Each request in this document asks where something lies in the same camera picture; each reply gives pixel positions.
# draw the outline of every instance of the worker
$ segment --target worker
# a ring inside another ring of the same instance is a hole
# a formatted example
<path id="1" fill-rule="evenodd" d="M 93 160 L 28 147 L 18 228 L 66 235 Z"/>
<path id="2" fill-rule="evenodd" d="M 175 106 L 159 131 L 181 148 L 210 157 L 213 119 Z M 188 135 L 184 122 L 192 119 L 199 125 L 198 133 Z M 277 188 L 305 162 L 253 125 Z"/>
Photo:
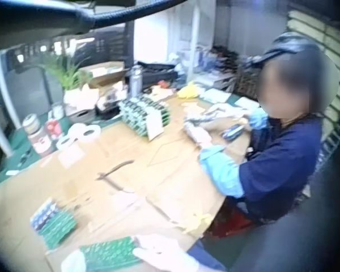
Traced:
<path id="1" fill-rule="evenodd" d="M 262 68 L 258 101 L 252 112 L 230 105 L 210 109 L 219 117 L 246 117 L 253 128 L 248 161 L 237 165 L 213 145 L 201 127 L 191 131 L 201 148 L 199 160 L 225 196 L 242 199 L 245 212 L 263 222 L 277 220 L 291 209 L 315 171 L 320 151 L 322 120 L 318 113 L 332 101 L 323 90 L 323 62 L 317 45 L 294 33 L 279 36 L 253 64 Z M 134 254 L 170 272 L 217 272 L 225 267 L 200 243 L 187 253 L 176 240 L 160 235 L 138 236 Z"/>

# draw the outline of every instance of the white tape roll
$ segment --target white tape roll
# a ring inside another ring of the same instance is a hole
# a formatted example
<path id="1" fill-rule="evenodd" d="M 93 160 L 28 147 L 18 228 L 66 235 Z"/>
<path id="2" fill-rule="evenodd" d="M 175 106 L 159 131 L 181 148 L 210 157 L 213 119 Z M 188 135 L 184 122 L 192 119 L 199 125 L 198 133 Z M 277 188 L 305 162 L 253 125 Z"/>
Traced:
<path id="1" fill-rule="evenodd" d="M 101 134 L 101 127 L 99 125 L 87 126 L 85 130 L 82 131 L 81 135 L 78 137 L 80 142 L 88 143 L 92 142 Z"/>
<path id="2" fill-rule="evenodd" d="M 75 123 L 69 128 L 68 135 L 74 139 L 78 139 L 86 128 L 87 125 L 84 123 Z"/>
<path id="3" fill-rule="evenodd" d="M 58 150 L 63 150 L 64 148 L 69 147 L 72 143 L 74 143 L 74 141 L 75 138 L 72 138 L 71 136 L 69 136 L 69 134 L 67 134 L 58 140 L 58 142 L 56 143 L 56 147 L 58 148 Z"/>

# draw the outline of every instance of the navy blue shirt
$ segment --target navy blue shirt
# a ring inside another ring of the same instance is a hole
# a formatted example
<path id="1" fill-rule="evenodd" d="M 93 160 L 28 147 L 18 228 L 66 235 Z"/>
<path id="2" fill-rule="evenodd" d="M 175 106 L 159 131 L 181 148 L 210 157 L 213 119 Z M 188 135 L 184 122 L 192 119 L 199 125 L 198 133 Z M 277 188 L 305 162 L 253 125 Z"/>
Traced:
<path id="1" fill-rule="evenodd" d="M 265 129 L 253 130 L 249 161 L 239 167 L 239 178 L 250 214 L 278 219 L 293 205 L 315 171 L 321 147 L 322 121 L 308 116 L 281 128 L 269 119 Z"/>

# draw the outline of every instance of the red can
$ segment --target red can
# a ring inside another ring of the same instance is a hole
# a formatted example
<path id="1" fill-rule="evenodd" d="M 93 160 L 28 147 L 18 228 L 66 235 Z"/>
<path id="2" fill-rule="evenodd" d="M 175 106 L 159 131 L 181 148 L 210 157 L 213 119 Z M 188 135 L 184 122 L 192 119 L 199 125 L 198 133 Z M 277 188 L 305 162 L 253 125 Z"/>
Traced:
<path id="1" fill-rule="evenodd" d="M 49 119 L 46 122 L 46 130 L 50 134 L 52 140 L 57 140 L 62 137 L 62 128 L 56 119 Z"/>

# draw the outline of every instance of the yellow item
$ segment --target yellow item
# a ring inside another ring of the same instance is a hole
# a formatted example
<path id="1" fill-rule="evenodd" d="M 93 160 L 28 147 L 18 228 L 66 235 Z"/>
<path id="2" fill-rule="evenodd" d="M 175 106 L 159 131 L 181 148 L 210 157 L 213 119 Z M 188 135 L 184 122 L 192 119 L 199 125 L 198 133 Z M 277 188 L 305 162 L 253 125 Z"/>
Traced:
<path id="1" fill-rule="evenodd" d="M 177 92 L 177 96 L 181 99 L 190 99 L 197 97 L 198 94 L 198 87 L 194 85 L 194 82 L 189 82 L 187 86 L 182 88 L 179 92 Z"/>
<path id="2" fill-rule="evenodd" d="M 195 231 L 198 227 L 200 227 L 203 221 L 207 225 L 210 225 L 213 219 L 214 218 L 210 214 L 193 214 L 193 216 L 187 218 L 186 222 L 176 226 L 182 228 L 184 230 L 183 233 L 186 234 Z"/>

